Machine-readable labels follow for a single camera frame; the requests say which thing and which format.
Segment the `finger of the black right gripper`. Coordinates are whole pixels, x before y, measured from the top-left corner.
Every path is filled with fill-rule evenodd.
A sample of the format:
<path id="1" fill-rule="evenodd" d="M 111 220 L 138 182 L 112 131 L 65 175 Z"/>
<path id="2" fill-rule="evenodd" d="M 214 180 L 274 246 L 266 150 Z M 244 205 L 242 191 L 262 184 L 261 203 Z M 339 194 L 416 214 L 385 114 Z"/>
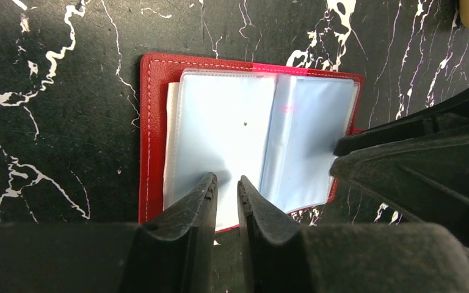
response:
<path id="1" fill-rule="evenodd" d="M 353 151 L 330 174 L 410 220 L 444 226 L 469 250 L 469 125 Z"/>
<path id="2" fill-rule="evenodd" d="M 343 137 L 334 155 L 345 156 L 385 143 L 423 137 L 469 125 L 469 88 L 456 96 L 399 120 Z"/>

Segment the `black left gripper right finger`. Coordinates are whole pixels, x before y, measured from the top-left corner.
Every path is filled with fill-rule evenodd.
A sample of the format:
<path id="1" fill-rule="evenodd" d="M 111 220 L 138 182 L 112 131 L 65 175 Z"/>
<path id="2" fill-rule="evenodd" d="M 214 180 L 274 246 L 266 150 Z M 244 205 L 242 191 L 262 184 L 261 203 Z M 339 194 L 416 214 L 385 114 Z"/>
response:
<path id="1" fill-rule="evenodd" d="M 238 214 L 247 292 L 469 292 L 469 258 L 440 225 L 303 225 L 245 176 Z"/>

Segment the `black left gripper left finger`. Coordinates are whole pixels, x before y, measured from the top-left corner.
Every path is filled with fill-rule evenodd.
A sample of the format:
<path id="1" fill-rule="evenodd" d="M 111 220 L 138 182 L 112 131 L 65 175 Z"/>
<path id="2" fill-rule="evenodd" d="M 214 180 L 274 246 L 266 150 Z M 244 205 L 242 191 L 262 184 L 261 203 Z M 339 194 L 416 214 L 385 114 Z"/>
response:
<path id="1" fill-rule="evenodd" d="M 217 177 L 144 224 L 0 225 L 0 292 L 209 292 Z"/>

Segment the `red leather card holder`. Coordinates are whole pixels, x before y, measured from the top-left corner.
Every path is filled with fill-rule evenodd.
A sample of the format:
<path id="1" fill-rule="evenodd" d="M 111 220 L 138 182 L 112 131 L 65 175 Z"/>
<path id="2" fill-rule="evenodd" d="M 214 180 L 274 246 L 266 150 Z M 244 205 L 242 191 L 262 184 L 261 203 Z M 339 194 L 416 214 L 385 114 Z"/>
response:
<path id="1" fill-rule="evenodd" d="M 330 203 L 333 152 L 354 133 L 362 85 L 352 73 L 147 53 L 138 221 L 175 205 L 208 172 L 218 180 L 218 232 L 238 226 L 241 176 L 287 214 Z"/>

